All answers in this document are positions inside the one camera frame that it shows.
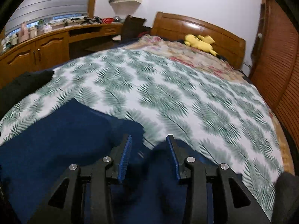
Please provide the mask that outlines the dark grey folded garment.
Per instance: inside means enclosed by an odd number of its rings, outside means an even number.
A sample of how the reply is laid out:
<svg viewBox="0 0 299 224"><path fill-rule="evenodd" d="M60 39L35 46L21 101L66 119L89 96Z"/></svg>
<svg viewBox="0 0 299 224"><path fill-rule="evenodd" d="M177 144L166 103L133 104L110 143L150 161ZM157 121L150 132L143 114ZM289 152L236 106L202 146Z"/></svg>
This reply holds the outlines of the dark grey folded garment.
<svg viewBox="0 0 299 224"><path fill-rule="evenodd" d="M299 224L298 218L298 176L282 173L275 184L275 202L271 223Z"/></svg>

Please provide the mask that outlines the wooden desk cabinet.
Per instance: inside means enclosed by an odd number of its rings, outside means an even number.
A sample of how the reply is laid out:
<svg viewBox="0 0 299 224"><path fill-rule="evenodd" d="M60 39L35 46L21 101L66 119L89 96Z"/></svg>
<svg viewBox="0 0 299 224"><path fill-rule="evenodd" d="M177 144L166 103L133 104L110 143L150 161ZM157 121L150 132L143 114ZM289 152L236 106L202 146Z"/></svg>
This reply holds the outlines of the wooden desk cabinet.
<svg viewBox="0 0 299 224"><path fill-rule="evenodd" d="M70 26L22 42L1 55L1 88L24 72L69 61L71 43L119 35L121 28L120 23Z"/></svg>

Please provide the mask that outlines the pink bottle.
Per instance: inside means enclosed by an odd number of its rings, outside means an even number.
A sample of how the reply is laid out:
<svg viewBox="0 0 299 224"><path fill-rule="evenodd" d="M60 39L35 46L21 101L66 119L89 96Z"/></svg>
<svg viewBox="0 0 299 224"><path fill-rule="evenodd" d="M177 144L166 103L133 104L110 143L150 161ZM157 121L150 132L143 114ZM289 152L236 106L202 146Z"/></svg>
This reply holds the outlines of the pink bottle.
<svg viewBox="0 0 299 224"><path fill-rule="evenodd" d="M28 39L29 39L29 31L27 28L27 24L26 24L26 22L23 22L21 24L20 31L18 34L18 41L19 41L19 43L22 43Z"/></svg>

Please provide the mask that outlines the yellow plush toy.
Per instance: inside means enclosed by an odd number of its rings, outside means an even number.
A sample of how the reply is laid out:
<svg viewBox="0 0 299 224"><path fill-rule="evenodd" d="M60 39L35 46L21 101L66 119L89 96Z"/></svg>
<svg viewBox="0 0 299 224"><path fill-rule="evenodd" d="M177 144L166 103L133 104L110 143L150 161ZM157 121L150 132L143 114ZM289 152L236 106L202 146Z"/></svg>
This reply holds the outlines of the yellow plush toy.
<svg viewBox="0 0 299 224"><path fill-rule="evenodd" d="M215 43L215 40L211 36L195 36L193 34L187 34L184 37L184 44L186 46L196 48L197 50L210 53L213 56L217 56L218 53L213 49L212 44Z"/></svg>

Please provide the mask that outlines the wooden headboard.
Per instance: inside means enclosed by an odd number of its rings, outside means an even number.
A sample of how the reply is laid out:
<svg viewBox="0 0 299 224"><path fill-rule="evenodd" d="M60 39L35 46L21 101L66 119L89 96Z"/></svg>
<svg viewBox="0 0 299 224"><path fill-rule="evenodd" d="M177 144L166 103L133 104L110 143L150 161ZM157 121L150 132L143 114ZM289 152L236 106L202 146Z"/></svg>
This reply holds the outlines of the wooden headboard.
<svg viewBox="0 0 299 224"><path fill-rule="evenodd" d="M245 55L246 41L211 23L183 15L157 12L151 35L169 41L184 39L187 34L211 36L214 50L227 59L231 67L240 69Z"/></svg>

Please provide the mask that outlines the wooden louvered wardrobe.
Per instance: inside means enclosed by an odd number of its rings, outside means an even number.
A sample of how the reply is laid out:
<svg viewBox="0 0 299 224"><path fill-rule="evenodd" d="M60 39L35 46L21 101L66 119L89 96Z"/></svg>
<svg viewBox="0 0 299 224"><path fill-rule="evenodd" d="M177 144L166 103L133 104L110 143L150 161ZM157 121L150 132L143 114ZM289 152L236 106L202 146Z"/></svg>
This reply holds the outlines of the wooden louvered wardrobe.
<svg viewBox="0 0 299 224"><path fill-rule="evenodd" d="M298 32L275 0L266 0L265 26L251 81L297 144Z"/></svg>

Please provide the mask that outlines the black tripod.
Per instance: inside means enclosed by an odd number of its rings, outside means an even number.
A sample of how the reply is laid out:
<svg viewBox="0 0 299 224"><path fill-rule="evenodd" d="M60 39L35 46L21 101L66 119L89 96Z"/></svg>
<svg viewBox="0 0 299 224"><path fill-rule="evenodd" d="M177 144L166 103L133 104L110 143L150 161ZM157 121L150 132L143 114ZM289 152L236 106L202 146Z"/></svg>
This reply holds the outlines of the black tripod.
<svg viewBox="0 0 299 224"><path fill-rule="evenodd" d="M81 22L82 25L93 25L93 24L102 24L102 20L100 17L84 17L83 21Z"/></svg>

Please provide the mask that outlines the floral pink blanket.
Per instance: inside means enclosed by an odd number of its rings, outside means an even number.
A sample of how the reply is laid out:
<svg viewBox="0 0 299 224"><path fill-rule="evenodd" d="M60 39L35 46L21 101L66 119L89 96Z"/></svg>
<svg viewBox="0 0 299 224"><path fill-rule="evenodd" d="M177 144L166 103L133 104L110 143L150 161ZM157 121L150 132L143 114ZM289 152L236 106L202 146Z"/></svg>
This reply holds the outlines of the floral pink blanket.
<svg viewBox="0 0 299 224"><path fill-rule="evenodd" d="M205 71L221 79L235 83L244 83L245 75L233 69L222 56L213 56L210 53L186 46L181 41L165 41L158 36L146 34L137 42L124 46L126 49L142 49L152 54L166 57L199 71Z"/></svg>

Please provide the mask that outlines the green leaf print bedsheet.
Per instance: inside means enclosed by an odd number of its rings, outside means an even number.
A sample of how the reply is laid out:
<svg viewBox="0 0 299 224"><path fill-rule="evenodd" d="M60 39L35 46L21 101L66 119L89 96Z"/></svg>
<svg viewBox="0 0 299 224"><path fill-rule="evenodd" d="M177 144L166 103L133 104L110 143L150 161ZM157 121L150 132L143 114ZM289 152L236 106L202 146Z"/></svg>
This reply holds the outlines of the green leaf print bedsheet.
<svg viewBox="0 0 299 224"><path fill-rule="evenodd" d="M213 162L229 164L272 216L283 163L269 108L252 84L141 49L97 52L55 68L49 83L13 105L1 119L1 143L71 99L140 123L148 148L172 134Z"/></svg>

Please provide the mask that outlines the red basket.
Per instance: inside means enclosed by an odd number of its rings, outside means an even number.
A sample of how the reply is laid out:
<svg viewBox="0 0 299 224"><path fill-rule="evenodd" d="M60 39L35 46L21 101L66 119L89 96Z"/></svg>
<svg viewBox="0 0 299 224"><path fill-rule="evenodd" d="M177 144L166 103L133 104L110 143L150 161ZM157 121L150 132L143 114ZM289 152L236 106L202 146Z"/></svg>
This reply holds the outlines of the red basket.
<svg viewBox="0 0 299 224"><path fill-rule="evenodd" d="M101 19L102 24L112 24L114 22L114 18L103 18Z"/></svg>

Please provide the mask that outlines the dark wooden chair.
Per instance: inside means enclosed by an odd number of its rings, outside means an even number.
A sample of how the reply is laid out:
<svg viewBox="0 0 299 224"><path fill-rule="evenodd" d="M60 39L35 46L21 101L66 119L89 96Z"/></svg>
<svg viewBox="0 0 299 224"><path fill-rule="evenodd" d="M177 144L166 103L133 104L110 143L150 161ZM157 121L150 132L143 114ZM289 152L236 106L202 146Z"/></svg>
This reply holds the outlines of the dark wooden chair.
<svg viewBox="0 0 299 224"><path fill-rule="evenodd" d="M113 41L127 41L138 37L143 32L143 25L147 21L146 18L133 17L128 15L124 20L120 35L112 38Z"/></svg>

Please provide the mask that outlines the navy blue suit jacket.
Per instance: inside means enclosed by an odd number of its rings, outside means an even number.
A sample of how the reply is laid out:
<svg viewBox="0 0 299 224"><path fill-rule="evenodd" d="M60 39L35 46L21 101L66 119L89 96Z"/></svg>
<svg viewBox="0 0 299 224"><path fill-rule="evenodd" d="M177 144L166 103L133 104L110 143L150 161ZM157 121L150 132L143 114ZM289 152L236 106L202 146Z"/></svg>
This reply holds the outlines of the navy blue suit jacket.
<svg viewBox="0 0 299 224"><path fill-rule="evenodd" d="M132 137L132 149L122 184L110 185L113 223L183 223L187 186L175 176L166 142L171 134L149 149L144 133L135 121L74 99L35 122L1 146L1 223L28 223L70 165L88 166L110 155L124 134ZM174 138L189 155L217 166Z"/></svg>

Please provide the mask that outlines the grey window blind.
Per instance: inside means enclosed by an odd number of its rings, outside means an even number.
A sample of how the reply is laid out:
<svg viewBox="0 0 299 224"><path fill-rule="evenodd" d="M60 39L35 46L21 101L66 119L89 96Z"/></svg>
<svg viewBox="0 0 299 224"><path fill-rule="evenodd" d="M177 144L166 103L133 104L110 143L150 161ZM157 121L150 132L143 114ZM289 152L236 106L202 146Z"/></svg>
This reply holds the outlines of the grey window blind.
<svg viewBox="0 0 299 224"><path fill-rule="evenodd" d="M5 25L5 32L11 33L23 22L27 24L40 19L63 15L87 14L89 0L24 0Z"/></svg>

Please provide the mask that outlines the black folded garment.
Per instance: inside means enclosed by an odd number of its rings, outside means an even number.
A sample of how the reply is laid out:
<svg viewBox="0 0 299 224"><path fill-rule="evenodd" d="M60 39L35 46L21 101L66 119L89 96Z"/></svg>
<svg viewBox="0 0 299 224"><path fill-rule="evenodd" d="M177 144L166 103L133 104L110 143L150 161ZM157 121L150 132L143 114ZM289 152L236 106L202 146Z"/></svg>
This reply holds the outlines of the black folded garment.
<svg viewBox="0 0 299 224"><path fill-rule="evenodd" d="M15 104L49 83L53 75L53 70L25 72L1 88L1 119Z"/></svg>

